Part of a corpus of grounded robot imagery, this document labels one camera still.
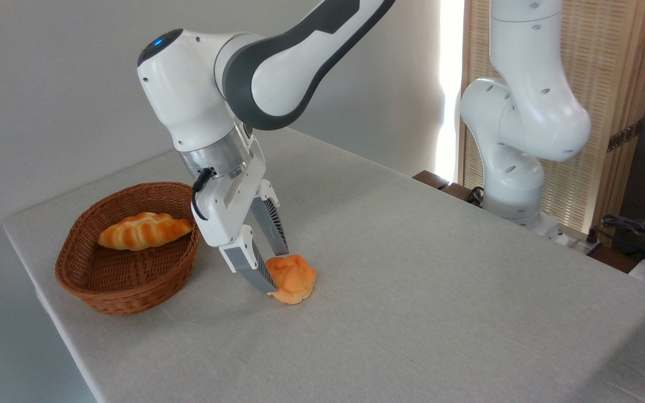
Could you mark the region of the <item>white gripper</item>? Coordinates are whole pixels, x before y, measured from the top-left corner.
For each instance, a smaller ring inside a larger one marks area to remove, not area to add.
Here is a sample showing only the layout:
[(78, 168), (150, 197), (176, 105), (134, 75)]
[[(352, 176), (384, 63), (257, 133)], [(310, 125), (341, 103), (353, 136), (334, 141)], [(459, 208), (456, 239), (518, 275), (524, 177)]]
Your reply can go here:
[(197, 193), (198, 209), (192, 209), (200, 234), (207, 245), (220, 247), (231, 272), (240, 274), (262, 293), (278, 291), (266, 263), (253, 240), (253, 228), (242, 226), (249, 207), (275, 256), (289, 255), (289, 247), (278, 211), (279, 199), (268, 180), (265, 158), (256, 137), (251, 156), (243, 168), (208, 181)]

